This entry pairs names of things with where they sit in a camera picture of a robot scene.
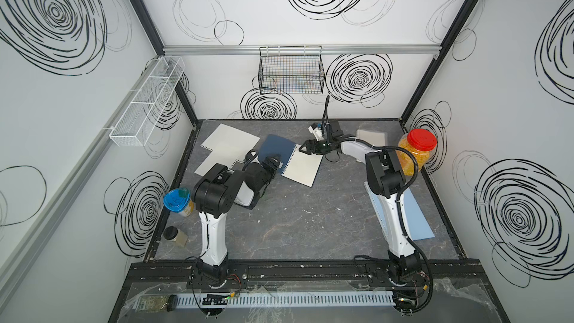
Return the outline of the dark blue spiral notebook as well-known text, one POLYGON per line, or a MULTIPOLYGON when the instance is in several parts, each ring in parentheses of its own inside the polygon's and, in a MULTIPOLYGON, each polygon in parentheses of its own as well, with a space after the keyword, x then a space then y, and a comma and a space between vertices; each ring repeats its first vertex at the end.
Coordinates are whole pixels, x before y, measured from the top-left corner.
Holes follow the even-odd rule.
POLYGON ((300 145, 277 135, 268 135, 259 148, 258 157, 280 156, 281 175, 302 185, 312 187, 323 156, 307 155, 299 151, 300 145))

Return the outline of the torn lined paper page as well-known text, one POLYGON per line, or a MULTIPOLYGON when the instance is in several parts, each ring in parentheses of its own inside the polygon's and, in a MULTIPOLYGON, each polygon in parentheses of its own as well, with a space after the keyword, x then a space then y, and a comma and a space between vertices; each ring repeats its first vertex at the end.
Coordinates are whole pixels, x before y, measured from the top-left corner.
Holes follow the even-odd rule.
POLYGON ((233 157, 243 162, 245 155, 255 148, 260 137, 220 124, 215 131, 201 144, 201 147, 218 154, 233 157))

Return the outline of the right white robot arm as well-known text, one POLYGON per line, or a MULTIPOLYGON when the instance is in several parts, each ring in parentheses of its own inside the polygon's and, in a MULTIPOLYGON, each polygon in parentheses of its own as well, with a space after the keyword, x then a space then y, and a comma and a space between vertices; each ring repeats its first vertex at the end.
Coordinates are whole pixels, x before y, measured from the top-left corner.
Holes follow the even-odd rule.
POLYGON ((351 156, 366 166, 367 183, 384 211, 389 245, 388 272, 395 284, 405 284, 422 270, 422 252, 410 237, 403 193, 414 183, 417 172, 407 179, 399 160, 405 154, 414 169, 419 168, 416 157, 402 147, 375 146, 363 139, 345 135, 338 122, 323 121, 309 127, 312 139, 305 141, 300 152, 307 155, 327 155, 331 152, 351 156))

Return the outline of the light blue spiral notebook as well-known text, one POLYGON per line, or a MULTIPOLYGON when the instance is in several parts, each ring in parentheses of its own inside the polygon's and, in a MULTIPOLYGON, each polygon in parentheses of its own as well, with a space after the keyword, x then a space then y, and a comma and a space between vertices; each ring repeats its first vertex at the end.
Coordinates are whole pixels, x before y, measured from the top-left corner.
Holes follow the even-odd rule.
MULTIPOLYGON (((369 196, 369 200, 371 201, 375 210, 376 216, 378 217, 384 239, 388 241, 389 237, 387 220, 385 219, 384 212, 384 201, 371 191, 367 182, 364 182, 364 186, 369 196)), ((435 234, 433 233, 413 193, 409 188, 402 194, 402 201, 404 222, 409 232, 409 237, 411 237, 411 239, 414 241, 434 238, 435 234)))

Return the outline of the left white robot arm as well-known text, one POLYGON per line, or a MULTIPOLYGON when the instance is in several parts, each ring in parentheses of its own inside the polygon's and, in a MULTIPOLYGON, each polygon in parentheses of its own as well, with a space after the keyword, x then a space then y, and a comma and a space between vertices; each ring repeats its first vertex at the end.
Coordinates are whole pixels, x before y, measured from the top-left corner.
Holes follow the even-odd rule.
POLYGON ((214 284, 223 284, 228 275, 227 214, 235 205, 255 208, 282 166, 279 154, 262 162, 252 159, 241 170, 215 163, 192 190, 191 200, 202 222, 197 270, 214 284))

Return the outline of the frosted cover white notebook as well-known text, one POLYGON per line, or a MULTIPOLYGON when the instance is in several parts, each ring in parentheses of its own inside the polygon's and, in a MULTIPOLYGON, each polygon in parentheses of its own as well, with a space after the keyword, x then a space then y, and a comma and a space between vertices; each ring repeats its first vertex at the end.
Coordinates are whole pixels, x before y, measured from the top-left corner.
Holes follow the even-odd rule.
POLYGON ((385 132, 372 131, 368 129, 358 129, 357 138, 368 142, 375 147, 387 146, 387 134, 385 132))

